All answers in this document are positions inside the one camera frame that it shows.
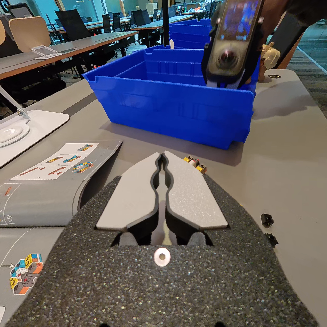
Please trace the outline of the grey instruction booklet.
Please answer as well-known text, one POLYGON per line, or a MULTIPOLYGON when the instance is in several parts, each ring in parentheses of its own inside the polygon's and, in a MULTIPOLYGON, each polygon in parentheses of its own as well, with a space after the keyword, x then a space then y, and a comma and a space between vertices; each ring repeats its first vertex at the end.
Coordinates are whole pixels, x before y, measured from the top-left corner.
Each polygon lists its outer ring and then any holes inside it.
POLYGON ((88 182, 122 142, 70 141, 1 184, 1 326, 35 286, 88 182))

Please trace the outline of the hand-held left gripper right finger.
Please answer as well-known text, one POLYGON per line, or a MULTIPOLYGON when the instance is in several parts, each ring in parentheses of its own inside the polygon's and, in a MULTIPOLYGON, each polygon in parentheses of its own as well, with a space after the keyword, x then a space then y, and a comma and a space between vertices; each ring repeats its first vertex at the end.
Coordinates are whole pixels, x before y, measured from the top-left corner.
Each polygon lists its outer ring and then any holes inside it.
POLYGON ((165 151, 166 208, 178 221, 198 231, 224 229, 228 222, 207 185, 203 174, 187 161, 165 151))

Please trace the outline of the person's right hand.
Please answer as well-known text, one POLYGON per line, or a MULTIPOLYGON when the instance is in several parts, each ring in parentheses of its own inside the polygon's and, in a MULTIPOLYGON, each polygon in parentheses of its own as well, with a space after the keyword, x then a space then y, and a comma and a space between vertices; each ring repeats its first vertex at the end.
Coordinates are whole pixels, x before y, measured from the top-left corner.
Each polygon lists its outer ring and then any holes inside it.
POLYGON ((285 13, 287 8, 288 0, 266 0, 264 1, 262 16, 264 21, 262 23, 262 31, 264 39, 274 31, 280 18, 285 13))

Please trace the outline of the multicoloured toy brick assembly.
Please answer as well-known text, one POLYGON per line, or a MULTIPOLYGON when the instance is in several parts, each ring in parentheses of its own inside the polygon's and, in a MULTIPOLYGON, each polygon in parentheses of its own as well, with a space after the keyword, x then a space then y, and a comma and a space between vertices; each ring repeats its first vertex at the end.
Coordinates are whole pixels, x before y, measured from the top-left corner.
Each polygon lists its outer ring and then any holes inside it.
POLYGON ((201 164, 199 159, 194 158, 193 156, 189 155, 183 159, 187 163, 189 163, 191 166, 196 168, 201 174, 205 174, 207 172, 207 166, 204 164, 201 164))

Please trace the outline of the person's right forearm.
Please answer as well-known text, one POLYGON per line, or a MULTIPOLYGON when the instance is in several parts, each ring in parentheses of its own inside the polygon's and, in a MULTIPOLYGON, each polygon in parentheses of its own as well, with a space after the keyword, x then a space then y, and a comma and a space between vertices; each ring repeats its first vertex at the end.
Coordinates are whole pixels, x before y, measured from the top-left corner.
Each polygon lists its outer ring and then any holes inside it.
POLYGON ((286 11, 308 27, 322 19, 327 19, 327 1, 289 0, 286 11))

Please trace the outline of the black pole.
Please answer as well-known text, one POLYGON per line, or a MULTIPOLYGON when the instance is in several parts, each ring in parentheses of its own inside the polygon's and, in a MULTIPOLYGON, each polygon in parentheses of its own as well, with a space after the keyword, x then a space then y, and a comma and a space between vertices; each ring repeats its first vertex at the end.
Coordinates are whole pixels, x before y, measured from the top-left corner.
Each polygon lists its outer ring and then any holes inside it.
POLYGON ((164 46, 169 45, 169 1, 162 0, 164 46))

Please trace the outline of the blue plastic bin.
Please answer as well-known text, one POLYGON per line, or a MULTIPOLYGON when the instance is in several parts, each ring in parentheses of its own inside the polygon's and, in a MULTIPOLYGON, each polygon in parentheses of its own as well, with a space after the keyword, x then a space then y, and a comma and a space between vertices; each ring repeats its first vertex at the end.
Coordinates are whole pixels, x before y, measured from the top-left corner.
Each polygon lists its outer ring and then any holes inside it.
POLYGON ((203 49, 210 43, 210 19, 196 19, 169 24, 169 37, 174 42, 174 48, 203 49))
POLYGON ((259 74, 241 89, 210 88, 203 50, 157 46, 88 71, 84 78, 112 123, 228 149, 250 131, 259 74))

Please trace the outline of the long grey table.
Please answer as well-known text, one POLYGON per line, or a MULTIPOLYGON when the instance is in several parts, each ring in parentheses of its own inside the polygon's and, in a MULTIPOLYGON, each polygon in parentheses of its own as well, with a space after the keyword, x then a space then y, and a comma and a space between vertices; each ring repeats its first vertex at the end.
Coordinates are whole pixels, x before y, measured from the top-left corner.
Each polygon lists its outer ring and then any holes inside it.
MULTIPOLYGON (((194 13, 191 13, 190 15, 181 15, 181 16, 175 16, 169 18, 169 24, 175 23, 175 22, 181 22, 188 20, 190 18, 194 17, 194 13)), ((157 30, 157 29, 163 29, 164 27, 164 21, 163 20, 158 20, 155 22, 151 22, 149 24, 142 25, 140 27, 132 27, 131 31, 148 31, 148 30, 157 30)))
POLYGON ((15 76, 17 74, 42 67, 62 59, 66 59, 68 57, 80 55, 84 52, 91 52, 98 47, 102 47, 104 45, 114 43, 115 41, 131 37, 137 33, 137 31, 103 33, 72 42, 54 45, 50 48, 57 51, 58 55, 46 59, 39 59, 40 55, 37 55, 34 52, 21 53, 1 58, 0 79, 2 80, 11 76, 15 76))

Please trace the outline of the group of black office chairs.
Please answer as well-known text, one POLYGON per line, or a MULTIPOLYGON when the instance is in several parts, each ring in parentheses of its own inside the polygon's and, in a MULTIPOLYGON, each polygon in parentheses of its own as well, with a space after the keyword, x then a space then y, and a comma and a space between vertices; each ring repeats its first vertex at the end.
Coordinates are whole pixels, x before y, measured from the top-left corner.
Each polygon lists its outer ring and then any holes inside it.
MULTIPOLYGON (((152 19, 149 17, 148 10, 141 10, 142 19, 137 19, 141 22, 140 24, 137 23, 134 18, 134 12, 138 10, 130 11, 130 19, 126 22, 122 22, 122 19, 126 18, 122 12, 112 13, 109 11, 108 13, 102 15, 102 27, 92 27, 91 29, 103 29, 105 33, 109 33, 111 30, 113 30, 113 32, 119 32, 122 31, 122 28, 124 28, 124 31, 128 31, 155 21, 162 21, 163 7, 161 6, 160 9, 160 15, 154 11, 152 19)), ((92 36, 76 8, 73 10, 55 11, 55 13, 71 41, 92 36)), ((195 22, 204 20, 205 24, 210 24, 209 16, 206 16, 206 14, 209 14, 209 11, 195 8, 194 11, 187 11, 186 13, 181 14, 181 19, 178 22, 192 22, 193 20, 187 20, 186 18, 186 16, 191 16, 194 17, 195 22)), ((163 41, 163 27, 142 29, 138 32, 138 41, 140 45, 146 45, 147 47, 156 46, 158 45, 159 40, 163 41)))

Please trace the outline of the black panel with wooden edge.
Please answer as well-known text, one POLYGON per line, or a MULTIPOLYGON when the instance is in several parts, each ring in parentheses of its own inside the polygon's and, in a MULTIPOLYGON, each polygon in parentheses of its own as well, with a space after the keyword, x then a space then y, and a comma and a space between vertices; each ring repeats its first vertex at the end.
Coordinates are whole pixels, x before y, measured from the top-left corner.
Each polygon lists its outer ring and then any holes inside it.
POLYGON ((270 40, 274 42, 274 49, 280 51, 280 58, 274 69, 284 69, 287 67, 288 64, 282 64, 282 62, 286 58, 292 57, 292 54, 289 55, 289 53, 296 49, 307 28, 308 26, 303 25, 293 15, 285 13, 270 40))

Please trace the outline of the white stand base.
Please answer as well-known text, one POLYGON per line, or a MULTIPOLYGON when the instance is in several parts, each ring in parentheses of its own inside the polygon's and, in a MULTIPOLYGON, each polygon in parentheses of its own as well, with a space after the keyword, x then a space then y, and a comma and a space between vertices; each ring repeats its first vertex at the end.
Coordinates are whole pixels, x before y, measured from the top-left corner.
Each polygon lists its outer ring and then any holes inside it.
POLYGON ((30 110, 29 118, 13 114, 1 121, 0 167, 64 125, 68 114, 30 110))

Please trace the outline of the tan chair back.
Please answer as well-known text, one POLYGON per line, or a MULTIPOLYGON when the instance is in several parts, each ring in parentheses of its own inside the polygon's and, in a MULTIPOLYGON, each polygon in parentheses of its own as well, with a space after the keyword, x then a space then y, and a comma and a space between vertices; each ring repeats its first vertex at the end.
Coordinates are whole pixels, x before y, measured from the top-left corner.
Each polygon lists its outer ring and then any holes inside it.
POLYGON ((33 47, 51 45, 46 21, 40 16, 11 19, 9 28, 18 49, 24 53, 31 52, 33 47))

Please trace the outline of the clear acrylic sign holder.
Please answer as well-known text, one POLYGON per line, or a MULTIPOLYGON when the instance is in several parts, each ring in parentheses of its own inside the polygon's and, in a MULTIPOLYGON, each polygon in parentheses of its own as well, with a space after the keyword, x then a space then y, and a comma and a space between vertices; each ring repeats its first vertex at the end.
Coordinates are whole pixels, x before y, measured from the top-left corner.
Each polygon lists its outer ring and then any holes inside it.
POLYGON ((62 53, 58 53, 56 50, 44 45, 32 47, 30 49, 34 54, 38 56, 35 58, 36 60, 46 60, 62 55, 62 53))

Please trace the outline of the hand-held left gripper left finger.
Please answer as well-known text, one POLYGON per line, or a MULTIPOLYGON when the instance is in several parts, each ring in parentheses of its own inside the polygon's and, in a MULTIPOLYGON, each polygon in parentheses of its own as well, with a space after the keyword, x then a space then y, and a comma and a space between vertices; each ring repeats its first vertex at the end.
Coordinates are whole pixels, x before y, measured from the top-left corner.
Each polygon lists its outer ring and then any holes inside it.
POLYGON ((161 153, 154 153, 123 173, 102 215, 99 230, 152 232, 157 227, 161 153))

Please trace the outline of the grey desk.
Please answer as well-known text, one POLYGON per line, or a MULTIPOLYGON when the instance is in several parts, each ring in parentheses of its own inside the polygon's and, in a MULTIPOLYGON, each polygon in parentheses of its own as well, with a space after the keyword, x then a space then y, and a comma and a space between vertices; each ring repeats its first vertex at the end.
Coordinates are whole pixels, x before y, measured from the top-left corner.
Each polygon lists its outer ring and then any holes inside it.
POLYGON ((326 118, 294 71, 273 70, 256 87, 250 133, 228 150, 196 144, 110 122, 87 81, 82 80, 31 106, 62 111, 70 119, 1 168, 1 184, 70 141, 123 140, 92 178, 89 199, 115 176, 155 152, 194 155, 279 244, 273 248, 293 289, 326 326, 326 118), (270 228, 261 215, 270 214, 270 228))

